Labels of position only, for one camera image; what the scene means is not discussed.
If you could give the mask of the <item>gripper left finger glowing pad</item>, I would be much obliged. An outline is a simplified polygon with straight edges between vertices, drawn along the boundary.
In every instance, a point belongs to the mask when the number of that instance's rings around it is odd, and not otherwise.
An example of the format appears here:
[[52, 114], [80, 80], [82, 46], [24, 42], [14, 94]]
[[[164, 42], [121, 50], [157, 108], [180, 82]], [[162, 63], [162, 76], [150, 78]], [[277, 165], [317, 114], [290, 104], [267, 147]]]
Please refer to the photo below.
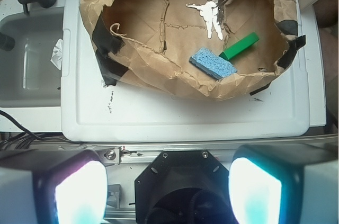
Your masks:
[[107, 195], [92, 150], [1, 152], [1, 223], [101, 223]]

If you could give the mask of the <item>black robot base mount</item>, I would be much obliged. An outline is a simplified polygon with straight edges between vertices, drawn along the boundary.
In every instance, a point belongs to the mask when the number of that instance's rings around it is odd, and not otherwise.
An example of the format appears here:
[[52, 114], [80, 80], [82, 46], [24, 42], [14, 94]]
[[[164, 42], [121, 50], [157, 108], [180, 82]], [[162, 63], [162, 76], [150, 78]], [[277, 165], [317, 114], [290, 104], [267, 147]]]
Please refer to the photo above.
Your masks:
[[137, 223], [237, 223], [228, 169], [207, 150], [163, 151], [135, 179]]

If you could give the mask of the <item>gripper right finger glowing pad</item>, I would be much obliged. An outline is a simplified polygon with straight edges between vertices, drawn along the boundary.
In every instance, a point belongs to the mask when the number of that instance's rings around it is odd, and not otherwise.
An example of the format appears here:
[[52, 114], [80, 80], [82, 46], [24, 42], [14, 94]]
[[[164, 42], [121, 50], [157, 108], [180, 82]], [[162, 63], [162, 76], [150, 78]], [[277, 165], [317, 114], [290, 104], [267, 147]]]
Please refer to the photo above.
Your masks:
[[338, 145], [242, 145], [228, 188], [239, 223], [338, 223]]

